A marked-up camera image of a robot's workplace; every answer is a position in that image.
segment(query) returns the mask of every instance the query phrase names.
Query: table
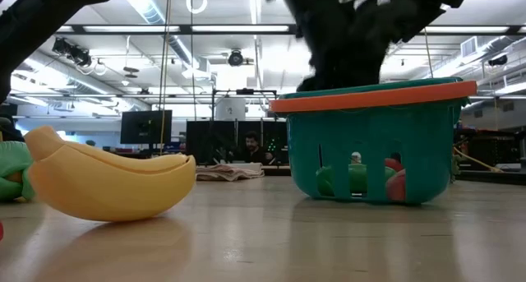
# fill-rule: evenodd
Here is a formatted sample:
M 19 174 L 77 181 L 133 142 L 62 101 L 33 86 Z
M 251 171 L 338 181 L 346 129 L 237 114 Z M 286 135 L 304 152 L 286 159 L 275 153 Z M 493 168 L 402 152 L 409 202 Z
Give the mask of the table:
M 526 276 L 526 189 L 458 182 L 422 207 L 306 198 L 291 178 L 198 183 L 158 218 L 0 205 L 0 281 L 477 281 Z

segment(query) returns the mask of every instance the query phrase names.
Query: yellow plastic banana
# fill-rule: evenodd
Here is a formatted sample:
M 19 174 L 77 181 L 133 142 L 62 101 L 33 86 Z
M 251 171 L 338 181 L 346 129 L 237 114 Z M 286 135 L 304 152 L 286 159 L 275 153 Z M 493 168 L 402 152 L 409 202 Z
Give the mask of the yellow plastic banana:
M 192 156 L 128 159 L 64 141 L 48 126 L 25 135 L 35 161 L 30 181 L 39 199 L 85 220 L 129 221 L 171 208 L 192 189 Z

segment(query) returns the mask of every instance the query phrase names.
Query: person sitting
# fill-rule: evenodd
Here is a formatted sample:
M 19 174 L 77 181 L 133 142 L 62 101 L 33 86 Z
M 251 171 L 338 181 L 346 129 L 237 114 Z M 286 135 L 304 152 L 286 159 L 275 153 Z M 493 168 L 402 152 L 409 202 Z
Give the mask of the person sitting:
M 24 142 L 22 133 L 15 128 L 13 117 L 6 114 L 0 114 L 0 137 L 3 141 Z
M 265 153 L 260 146 L 260 139 L 254 131 L 245 134 L 245 147 L 243 158 L 245 163 L 269 164 L 273 159 L 271 153 Z

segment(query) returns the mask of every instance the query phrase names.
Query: white cylinder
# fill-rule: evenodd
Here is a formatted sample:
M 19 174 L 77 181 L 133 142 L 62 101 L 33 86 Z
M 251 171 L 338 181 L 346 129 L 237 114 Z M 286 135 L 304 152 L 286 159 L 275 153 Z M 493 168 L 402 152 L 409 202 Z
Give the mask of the white cylinder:
M 215 116 L 218 121 L 244 121 L 246 117 L 244 98 L 225 97 L 215 106 Z

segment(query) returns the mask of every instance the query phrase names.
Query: orange basket rim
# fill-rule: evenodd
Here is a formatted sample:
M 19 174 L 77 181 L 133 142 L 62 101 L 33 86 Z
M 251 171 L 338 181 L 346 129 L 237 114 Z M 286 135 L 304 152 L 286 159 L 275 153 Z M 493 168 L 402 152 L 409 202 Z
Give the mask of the orange basket rim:
M 417 86 L 370 92 L 278 99 L 270 101 L 275 113 L 301 113 L 338 109 L 361 109 L 460 99 L 477 93 L 476 81 Z

